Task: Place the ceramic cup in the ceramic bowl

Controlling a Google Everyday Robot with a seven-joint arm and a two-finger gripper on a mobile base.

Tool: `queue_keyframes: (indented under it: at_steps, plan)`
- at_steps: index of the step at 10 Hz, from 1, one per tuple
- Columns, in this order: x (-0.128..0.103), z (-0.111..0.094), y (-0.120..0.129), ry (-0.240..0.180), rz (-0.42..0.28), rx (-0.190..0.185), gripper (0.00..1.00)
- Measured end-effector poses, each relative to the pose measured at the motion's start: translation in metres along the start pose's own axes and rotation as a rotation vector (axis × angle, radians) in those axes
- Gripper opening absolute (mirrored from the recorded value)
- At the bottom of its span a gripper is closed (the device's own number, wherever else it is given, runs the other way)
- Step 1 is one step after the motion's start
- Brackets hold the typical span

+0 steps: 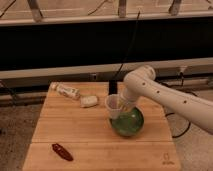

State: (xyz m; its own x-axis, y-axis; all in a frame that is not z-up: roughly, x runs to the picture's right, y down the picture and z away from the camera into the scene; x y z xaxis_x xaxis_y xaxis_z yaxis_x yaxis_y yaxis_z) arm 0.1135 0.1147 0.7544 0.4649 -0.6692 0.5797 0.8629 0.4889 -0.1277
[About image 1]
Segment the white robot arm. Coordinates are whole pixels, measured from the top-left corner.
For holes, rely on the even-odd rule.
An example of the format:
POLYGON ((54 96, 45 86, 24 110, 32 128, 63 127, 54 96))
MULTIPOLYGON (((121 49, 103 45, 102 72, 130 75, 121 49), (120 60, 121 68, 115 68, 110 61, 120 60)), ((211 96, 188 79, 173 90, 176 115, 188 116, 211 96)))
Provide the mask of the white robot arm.
POLYGON ((123 80, 125 88, 119 95, 121 109, 132 109, 141 96, 149 98, 213 135, 213 102, 163 86, 155 81, 155 70, 141 66, 123 80))

